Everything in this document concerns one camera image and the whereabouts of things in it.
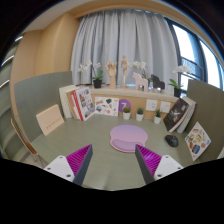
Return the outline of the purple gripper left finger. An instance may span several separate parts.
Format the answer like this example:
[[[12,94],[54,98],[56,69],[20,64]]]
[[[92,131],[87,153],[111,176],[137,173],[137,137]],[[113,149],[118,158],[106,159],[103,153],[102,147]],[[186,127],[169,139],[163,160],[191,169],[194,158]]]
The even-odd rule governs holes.
[[[44,170],[81,186],[92,155],[92,145],[87,145],[68,156],[59,155]]]

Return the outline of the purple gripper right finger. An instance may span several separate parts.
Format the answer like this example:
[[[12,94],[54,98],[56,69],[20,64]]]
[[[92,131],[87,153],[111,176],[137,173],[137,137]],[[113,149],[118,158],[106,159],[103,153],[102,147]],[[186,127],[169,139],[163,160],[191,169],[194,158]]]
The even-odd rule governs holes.
[[[135,155],[146,184],[159,180],[183,168],[171,156],[160,156],[140,145],[135,146]]]

